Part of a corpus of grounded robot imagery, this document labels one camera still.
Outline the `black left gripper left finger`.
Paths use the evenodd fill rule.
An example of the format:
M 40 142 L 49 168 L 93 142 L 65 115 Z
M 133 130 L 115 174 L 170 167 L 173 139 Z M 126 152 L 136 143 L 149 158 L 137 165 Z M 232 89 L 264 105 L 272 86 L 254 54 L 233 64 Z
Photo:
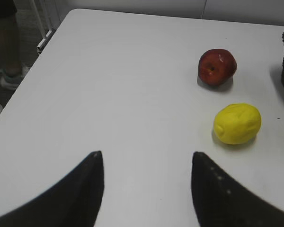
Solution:
M 47 191 L 0 216 L 0 227 L 92 227 L 103 194 L 103 156 L 94 151 Z

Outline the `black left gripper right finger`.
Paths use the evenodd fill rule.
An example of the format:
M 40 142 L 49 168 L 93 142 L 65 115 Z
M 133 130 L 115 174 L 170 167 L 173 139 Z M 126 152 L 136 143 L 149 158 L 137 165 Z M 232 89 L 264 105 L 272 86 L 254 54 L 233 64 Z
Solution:
M 191 194 L 202 227 L 284 227 L 284 212 L 228 175 L 204 152 L 192 157 Z

